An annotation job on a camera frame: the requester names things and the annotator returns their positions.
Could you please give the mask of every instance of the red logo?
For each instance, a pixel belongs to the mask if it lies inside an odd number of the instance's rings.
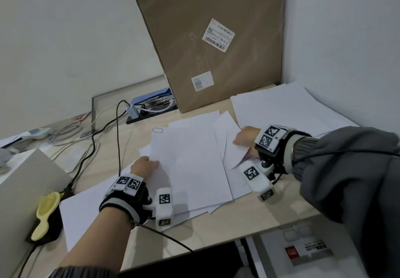
[[[287,248],[285,248],[285,250],[290,259],[295,259],[300,257],[299,253],[297,252],[294,246],[288,246]]]

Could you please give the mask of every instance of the hand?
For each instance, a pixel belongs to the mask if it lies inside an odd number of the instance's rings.
[[[250,149],[247,151],[245,158],[258,158],[258,152],[254,148],[254,140],[256,139],[260,129],[254,127],[244,127],[239,133],[237,133],[233,144],[249,146]]]
[[[148,156],[143,156],[130,167],[130,173],[146,179],[157,169],[159,164],[158,160],[150,161]]]

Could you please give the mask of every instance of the black and white square marker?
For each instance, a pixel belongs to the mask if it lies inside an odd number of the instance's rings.
[[[116,184],[118,184],[118,185],[126,185],[127,184],[127,182],[129,181],[129,177],[125,177],[125,176],[121,176],[118,180],[117,180],[117,182],[116,182]]]
[[[140,181],[131,178],[131,180],[130,180],[129,183],[127,184],[127,187],[128,187],[128,188],[131,188],[131,189],[133,189],[133,190],[137,190],[137,189],[139,188],[139,186],[140,186],[140,183],[141,183]]]
[[[248,180],[252,180],[254,177],[257,177],[260,173],[256,170],[254,166],[251,166],[247,170],[243,172]]]
[[[263,148],[268,149],[272,140],[273,139],[271,137],[269,137],[267,135],[263,135],[258,144],[261,145]]]
[[[161,194],[160,195],[160,205],[164,203],[170,203],[170,195],[169,194]]]
[[[279,128],[270,126],[264,133],[270,135],[271,137],[274,137],[279,131]]]
[[[159,226],[170,225],[170,224],[171,224],[171,219],[160,219],[158,221]]]
[[[261,199],[262,199],[262,200],[267,200],[267,199],[270,198],[273,194],[274,194],[273,190],[270,189],[270,190],[266,191],[264,194],[261,195]]]

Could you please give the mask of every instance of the person's left hand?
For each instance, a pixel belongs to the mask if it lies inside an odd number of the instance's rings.
[[[148,156],[142,156],[132,164],[130,173],[146,179],[157,169],[159,164],[158,160],[151,161]]]

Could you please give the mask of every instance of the sleeve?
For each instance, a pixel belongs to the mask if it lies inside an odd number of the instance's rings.
[[[95,266],[67,266],[54,270],[49,278],[117,278],[117,273]]]
[[[296,159],[349,149],[398,153],[398,142],[394,133],[346,127],[319,140],[301,139],[293,149],[300,194],[330,220],[345,225],[370,277],[400,277],[400,159],[377,153]]]

